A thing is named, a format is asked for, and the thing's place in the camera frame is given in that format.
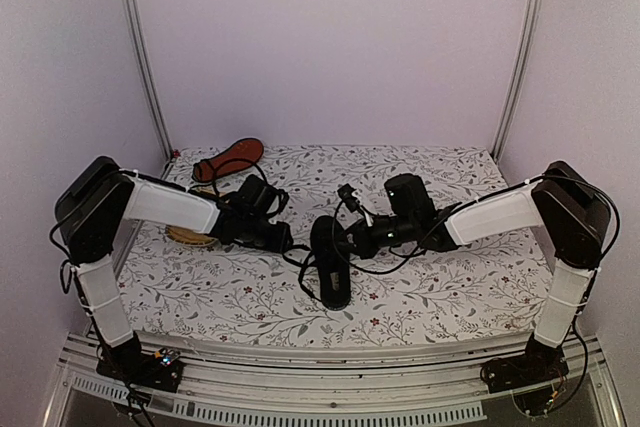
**floral pattern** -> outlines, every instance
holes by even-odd
[[[192,164],[215,152],[182,151],[169,180],[192,184]],[[390,213],[383,184],[399,173],[420,175],[437,207],[505,186],[489,154],[473,148],[272,147],[260,165],[270,182],[290,193],[278,220],[288,222],[295,241],[305,244],[314,219],[333,213],[336,190],[347,182],[379,213]],[[224,178],[219,188],[233,191],[245,177]],[[355,219],[346,209],[340,214],[343,225]],[[398,258],[380,252],[375,259],[354,262],[385,269]],[[276,254],[217,243],[184,246],[169,240],[164,226],[145,223],[119,285],[137,330],[214,342],[330,348],[439,343],[530,330],[551,279],[529,230],[482,239],[455,252],[428,252],[387,276],[352,270],[352,300],[342,311],[310,299],[297,275],[298,269]],[[313,269],[306,283],[318,292]]]

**white wall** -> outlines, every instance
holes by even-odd
[[[640,425],[640,2],[544,0],[502,168],[515,181],[564,159],[614,198],[622,236],[586,311]]]
[[[57,197],[111,155],[158,172],[121,0],[0,0],[0,425],[42,422],[77,300],[49,245]]]
[[[172,140],[489,147],[526,0],[139,0]]]

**vertical metal post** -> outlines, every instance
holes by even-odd
[[[522,89],[524,74],[527,68],[529,52],[531,51],[531,45],[533,44],[533,36],[541,5],[542,0],[527,0],[524,25],[522,27],[522,35],[520,37],[520,46],[518,47],[518,57],[511,76],[507,99],[500,118],[500,124],[498,125],[498,131],[491,149],[491,155],[498,163],[504,153],[507,137],[509,136],[509,130],[511,129],[513,117],[518,105],[518,99],[520,98],[520,91]]]
[[[142,84],[147,98],[147,104],[153,120],[153,126],[158,136],[158,142],[162,148],[162,152],[167,160],[171,159],[173,153],[173,147],[169,140],[169,132],[160,110],[160,103],[158,101],[158,93],[153,82],[153,76],[151,75],[151,65],[149,63],[149,57],[144,42],[144,36],[142,34],[142,26],[140,24],[140,14],[138,12],[137,0],[123,0],[124,10],[129,23],[129,31],[131,33],[131,40],[133,42],[133,48],[138,61],[138,69],[142,77]]]

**wall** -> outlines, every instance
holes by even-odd
[[[176,147],[489,147],[526,0],[139,0]]]
[[[0,425],[41,424],[77,300],[53,205],[94,157],[159,172],[121,0],[0,0]]]
[[[543,0],[502,168],[510,181],[564,159],[605,189],[622,235],[587,308],[629,425],[640,425],[640,3]]]

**brown shoe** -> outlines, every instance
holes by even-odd
[[[250,168],[258,162],[264,153],[264,145],[258,139],[242,139],[224,152],[210,159],[203,159],[193,166],[193,180],[209,184],[213,182],[214,173],[220,179]]]

